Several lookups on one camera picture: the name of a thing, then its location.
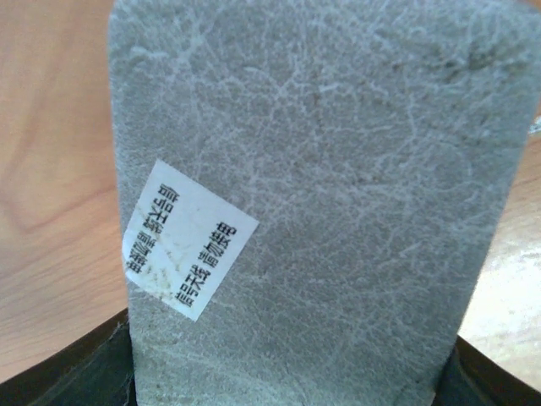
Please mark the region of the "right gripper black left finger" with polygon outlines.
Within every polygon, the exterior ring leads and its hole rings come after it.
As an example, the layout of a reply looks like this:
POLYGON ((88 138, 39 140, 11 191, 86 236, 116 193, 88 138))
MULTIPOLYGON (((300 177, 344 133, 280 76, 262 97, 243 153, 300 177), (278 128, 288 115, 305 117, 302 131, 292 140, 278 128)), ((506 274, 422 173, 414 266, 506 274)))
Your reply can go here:
POLYGON ((128 311, 1 384, 2 405, 135 405, 128 311))

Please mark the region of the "grey leather glasses case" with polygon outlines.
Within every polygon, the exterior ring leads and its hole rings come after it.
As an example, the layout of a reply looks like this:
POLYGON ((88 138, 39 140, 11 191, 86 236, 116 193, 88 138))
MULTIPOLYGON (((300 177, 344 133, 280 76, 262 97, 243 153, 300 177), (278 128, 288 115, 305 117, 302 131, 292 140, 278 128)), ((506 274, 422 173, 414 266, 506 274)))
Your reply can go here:
POLYGON ((117 1, 140 405, 489 405, 456 336, 540 96, 527 1, 117 1))

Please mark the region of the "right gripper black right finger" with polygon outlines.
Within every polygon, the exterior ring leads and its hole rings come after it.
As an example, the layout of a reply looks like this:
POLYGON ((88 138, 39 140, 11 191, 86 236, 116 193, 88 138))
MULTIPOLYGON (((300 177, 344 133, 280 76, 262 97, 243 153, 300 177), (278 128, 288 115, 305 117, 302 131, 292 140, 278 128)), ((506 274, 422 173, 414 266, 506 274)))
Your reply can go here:
POLYGON ((540 392, 500 368, 461 337, 445 364, 436 406, 541 406, 540 392))

